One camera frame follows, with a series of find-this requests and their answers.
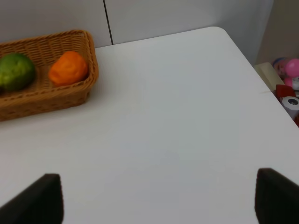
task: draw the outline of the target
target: wicker basket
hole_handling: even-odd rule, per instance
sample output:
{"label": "wicker basket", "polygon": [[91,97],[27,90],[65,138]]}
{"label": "wicker basket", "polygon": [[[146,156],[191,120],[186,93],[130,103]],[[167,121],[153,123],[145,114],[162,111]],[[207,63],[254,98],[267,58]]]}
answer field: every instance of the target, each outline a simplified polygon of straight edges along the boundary
{"label": "wicker basket", "polygon": [[[82,82],[55,87],[48,79],[48,71],[64,52],[70,50],[85,58],[88,76]],[[0,121],[81,105],[99,76],[93,40],[84,30],[0,44],[0,57],[9,53],[27,55],[36,67],[37,76],[33,84],[22,91],[0,93]]]}

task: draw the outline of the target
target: black object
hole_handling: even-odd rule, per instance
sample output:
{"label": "black object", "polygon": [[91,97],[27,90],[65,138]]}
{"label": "black object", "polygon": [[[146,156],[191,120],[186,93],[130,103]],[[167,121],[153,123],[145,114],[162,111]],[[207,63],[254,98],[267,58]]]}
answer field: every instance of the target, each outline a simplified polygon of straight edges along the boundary
{"label": "black object", "polygon": [[271,168],[257,173],[255,203],[260,224],[299,224],[299,186]]}
{"label": "black object", "polygon": [[0,208],[0,224],[61,224],[63,217],[63,196],[57,174],[45,174]]}

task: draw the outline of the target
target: lime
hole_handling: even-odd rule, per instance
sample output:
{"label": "lime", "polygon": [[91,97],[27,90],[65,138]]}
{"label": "lime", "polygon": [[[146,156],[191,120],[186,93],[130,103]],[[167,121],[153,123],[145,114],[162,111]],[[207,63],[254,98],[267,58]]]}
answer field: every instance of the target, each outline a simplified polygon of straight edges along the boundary
{"label": "lime", "polygon": [[0,59],[0,88],[6,91],[23,89],[35,75],[35,67],[26,55],[12,53]]}

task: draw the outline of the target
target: pink toy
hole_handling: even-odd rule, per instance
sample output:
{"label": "pink toy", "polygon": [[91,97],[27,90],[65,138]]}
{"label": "pink toy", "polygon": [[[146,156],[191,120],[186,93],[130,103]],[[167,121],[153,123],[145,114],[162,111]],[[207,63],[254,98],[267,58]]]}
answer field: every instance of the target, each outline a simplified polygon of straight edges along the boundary
{"label": "pink toy", "polygon": [[279,58],[273,63],[278,75],[284,80],[285,85],[293,87],[293,81],[299,77],[299,59]]}

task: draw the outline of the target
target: orange fruit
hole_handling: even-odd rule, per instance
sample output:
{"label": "orange fruit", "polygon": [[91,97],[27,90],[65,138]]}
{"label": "orange fruit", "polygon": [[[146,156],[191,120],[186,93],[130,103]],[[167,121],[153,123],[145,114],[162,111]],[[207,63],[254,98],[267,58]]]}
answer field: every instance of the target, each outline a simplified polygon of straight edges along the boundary
{"label": "orange fruit", "polygon": [[87,64],[77,52],[65,52],[49,71],[49,79],[55,86],[71,85],[84,80]]}

